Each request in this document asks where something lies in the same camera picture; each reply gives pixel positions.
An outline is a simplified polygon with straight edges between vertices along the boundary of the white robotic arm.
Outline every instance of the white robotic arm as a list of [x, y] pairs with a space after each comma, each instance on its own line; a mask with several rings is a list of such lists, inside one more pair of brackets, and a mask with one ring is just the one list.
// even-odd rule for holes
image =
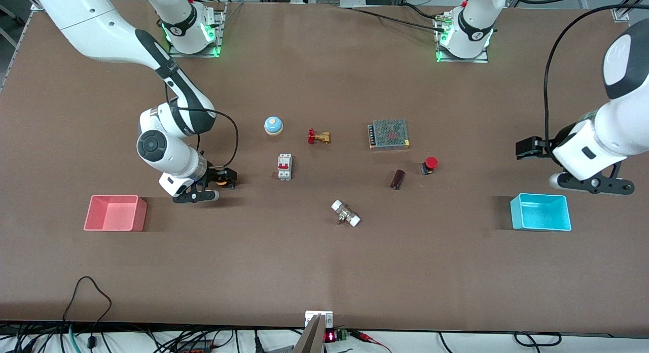
[[162, 27], [181, 53], [197, 53], [215, 41], [214, 9], [188, 0], [148, 0], [156, 10]]
[[450, 25], [440, 45], [461, 59], [480, 55], [507, 0], [466, 0], [450, 11]]
[[[552, 187], [591, 193], [633, 192], [633, 183], [618, 178], [617, 173], [621, 161], [649, 150], [647, 53], [649, 19], [626, 29], [608, 48], [602, 74], [610, 101], [566, 126], [550, 141], [550, 151], [565, 168], [564, 173], [550, 177]], [[517, 143], [517, 156], [543, 156], [544, 146], [538, 145], [537, 137]], [[601, 174], [612, 165], [610, 177]]]
[[[146, 65], [171, 87], [177, 98], [139, 116], [137, 152], [146, 163], [163, 172], [160, 185], [174, 198], [203, 178], [208, 162], [181, 138], [209, 131], [215, 120], [214, 106], [175, 60], [148, 32], [126, 22], [109, 0], [40, 1], [56, 27], [83, 55], [106, 62]], [[196, 11], [187, 0], [153, 1], [167, 20], [180, 20], [187, 12], [191, 15]], [[192, 32], [187, 28], [177, 45], [192, 41], [196, 37]], [[217, 197], [216, 192], [207, 196]]]

